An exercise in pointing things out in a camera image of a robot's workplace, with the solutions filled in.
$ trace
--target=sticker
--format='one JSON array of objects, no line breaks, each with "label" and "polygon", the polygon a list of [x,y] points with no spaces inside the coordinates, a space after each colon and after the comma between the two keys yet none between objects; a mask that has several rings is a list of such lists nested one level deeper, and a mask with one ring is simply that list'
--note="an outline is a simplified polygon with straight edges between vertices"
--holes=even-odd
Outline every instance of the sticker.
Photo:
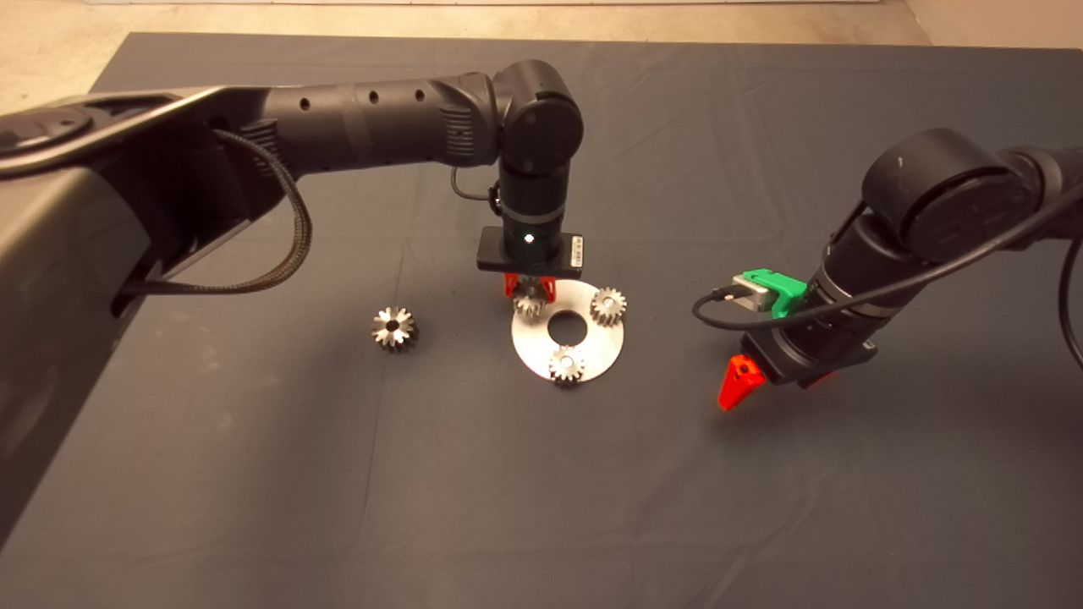
[{"label": "sticker", "polygon": [[583,268],[583,235],[572,236],[572,268]]}]

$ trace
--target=cable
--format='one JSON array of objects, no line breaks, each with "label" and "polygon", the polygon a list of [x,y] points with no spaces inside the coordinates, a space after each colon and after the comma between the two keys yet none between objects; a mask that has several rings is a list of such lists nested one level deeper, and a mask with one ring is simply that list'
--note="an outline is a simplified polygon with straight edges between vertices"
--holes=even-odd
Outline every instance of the cable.
[{"label": "cable", "polygon": [[884,287],[879,287],[864,294],[859,294],[857,296],[846,298],[843,300],[836,300],[831,304],[823,304],[799,313],[794,313],[785,318],[780,318],[775,320],[762,320],[757,322],[727,322],[722,320],[716,320],[714,318],[708,318],[700,312],[704,304],[712,301],[725,300],[727,288],[715,288],[703,296],[695,303],[692,304],[692,315],[701,322],[707,324],[710,327],[716,327],[718,329],[728,329],[734,332],[748,332],[753,329],[769,329],[777,327],[786,327],[796,324],[803,324],[827,315],[831,313],[836,313],[844,309],[849,309],[850,307],[856,307],[858,304],[876,300],[879,298],[885,298],[891,296],[898,291],[903,291],[912,289],[915,287],[924,286],[926,284],[932,283],[941,277],[948,276],[956,271],[965,269],[970,264],[974,264],[978,260],[989,256],[990,254],[1010,245],[1017,238],[1041,228],[1043,224],[1048,222],[1051,219],[1065,211],[1071,207],[1077,200],[1083,198],[1083,184],[1080,184],[1068,192],[1061,194],[1052,204],[1046,205],[1038,210],[1033,216],[1023,220],[1022,222],[1016,224],[1015,226],[1004,231],[1000,235],[987,241],[986,243],[979,245],[975,249],[951,260],[950,262],[944,262],[939,267],[929,269],[924,273],[914,275],[910,278],[896,282],[893,284],[888,284]]},{"label": "cable", "polygon": [[1083,368],[1083,349],[1080,349],[1079,339],[1072,331],[1072,318],[1068,311],[1068,293],[1072,285],[1072,269],[1075,267],[1075,259],[1079,258],[1080,247],[1083,239],[1075,239],[1068,246],[1068,254],[1065,255],[1065,264],[1060,268],[1060,287],[1057,289],[1057,310],[1060,314],[1060,332],[1065,335],[1065,342],[1071,351],[1075,363]]},{"label": "cable", "polygon": [[474,195],[474,194],[470,194],[470,193],[468,193],[468,192],[462,191],[461,189],[459,189],[459,168],[458,167],[453,167],[452,168],[452,190],[455,191],[455,194],[459,195],[462,198],[468,198],[470,200],[488,200],[488,195],[487,194],[484,194],[484,195]]},{"label": "cable", "polygon": [[290,247],[289,254],[274,269],[271,269],[255,280],[243,283],[224,286],[208,286],[174,282],[138,281],[126,284],[121,289],[125,294],[132,296],[152,294],[250,294],[252,291],[272,288],[285,282],[301,268],[301,263],[304,262],[304,258],[309,255],[309,248],[312,246],[312,218],[309,217],[309,210],[304,206],[304,199],[301,198],[301,193],[297,190],[297,182],[293,180],[293,177],[290,176],[289,170],[286,169],[286,167],[280,160],[278,160],[277,157],[275,157],[274,154],[256,142],[221,129],[213,129],[212,131],[220,142],[226,145],[244,148],[252,153],[262,159],[271,171],[274,172],[275,178],[278,180],[278,184],[282,185],[283,192],[286,193],[286,197],[289,198],[289,203],[293,207],[293,245]]}]

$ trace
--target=metal plate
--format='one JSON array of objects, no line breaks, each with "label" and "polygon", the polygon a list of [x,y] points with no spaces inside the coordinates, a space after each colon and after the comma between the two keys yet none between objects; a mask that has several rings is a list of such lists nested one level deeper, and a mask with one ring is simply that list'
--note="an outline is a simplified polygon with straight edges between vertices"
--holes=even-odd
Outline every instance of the metal plate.
[{"label": "metal plate", "polygon": [[579,383],[598,378],[616,362],[624,346],[624,321],[606,327],[591,319],[590,299],[597,293],[598,288],[586,282],[557,280],[557,299],[546,304],[540,315],[527,319],[512,313],[511,342],[534,374],[549,379],[549,358],[561,347],[549,336],[549,320],[564,311],[577,313],[587,323],[587,336],[576,346],[584,361]]}]

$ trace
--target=dark fabric surface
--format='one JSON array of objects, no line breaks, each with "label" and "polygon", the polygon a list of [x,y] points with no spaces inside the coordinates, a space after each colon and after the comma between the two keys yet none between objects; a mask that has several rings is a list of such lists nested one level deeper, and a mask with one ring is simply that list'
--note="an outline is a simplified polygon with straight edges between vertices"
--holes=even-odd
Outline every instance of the dark fabric surface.
[{"label": "dark fabric surface", "polygon": [[[741,270],[808,276],[912,132],[1083,144],[1079,52],[133,35],[95,89],[532,56],[587,122],[565,225],[630,299],[616,365],[558,391],[519,362],[473,269],[491,216],[446,168],[308,178],[293,280],[146,303],[0,555],[0,607],[1083,606],[1062,244],[931,286],[871,363],[725,415],[739,337],[688,312]],[[289,228],[279,208],[183,278],[246,278]],[[403,357],[368,338],[390,304],[423,324]]]}]

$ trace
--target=metal gear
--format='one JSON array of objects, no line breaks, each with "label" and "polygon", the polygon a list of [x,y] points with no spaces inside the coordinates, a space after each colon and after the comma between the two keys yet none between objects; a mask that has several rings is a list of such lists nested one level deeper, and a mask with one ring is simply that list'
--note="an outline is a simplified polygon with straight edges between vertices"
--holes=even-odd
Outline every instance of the metal gear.
[{"label": "metal gear", "polygon": [[578,383],[583,370],[583,353],[574,347],[561,346],[549,359],[549,377],[557,385]]},{"label": "metal gear", "polygon": [[516,306],[516,313],[524,318],[536,318],[542,314],[548,299],[545,288],[537,280],[520,280],[516,289],[511,293],[511,301]]},{"label": "metal gear", "polygon": [[414,315],[402,307],[388,307],[373,318],[373,339],[389,351],[402,349],[416,338]]},{"label": "metal gear", "polygon": [[603,287],[590,300],[590,316],[603,326],[621,321],[628,309],[628,299],[612,287]]}]

